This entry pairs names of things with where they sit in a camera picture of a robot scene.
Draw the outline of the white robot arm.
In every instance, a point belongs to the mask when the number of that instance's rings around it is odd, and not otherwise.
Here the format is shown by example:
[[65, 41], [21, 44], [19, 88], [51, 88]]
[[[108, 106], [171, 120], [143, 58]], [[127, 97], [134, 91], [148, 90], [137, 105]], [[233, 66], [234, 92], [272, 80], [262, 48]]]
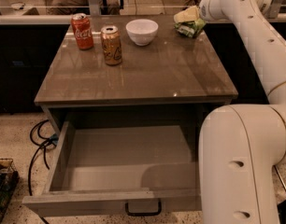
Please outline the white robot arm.
[[236, 27], [265, 105], [210, 112], [199, 136], [203, 224], [280, 224], [272, 168], [286, 163], [286, 41], [262, 14], [271, 0], [201, 0], [205, 21]]

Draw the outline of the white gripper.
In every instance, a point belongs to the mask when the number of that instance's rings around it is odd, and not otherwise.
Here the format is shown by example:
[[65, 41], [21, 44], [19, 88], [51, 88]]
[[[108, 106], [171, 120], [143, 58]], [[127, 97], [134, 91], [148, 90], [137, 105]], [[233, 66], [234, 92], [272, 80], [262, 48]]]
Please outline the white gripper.
[[174, 22], [196, 21], [199, 15], [205, 21], [218, 21], [226, 18], [222, 12], [221, 0], [201, 0], [199, 11], [197, 6], [188, 7], [174, 15]]

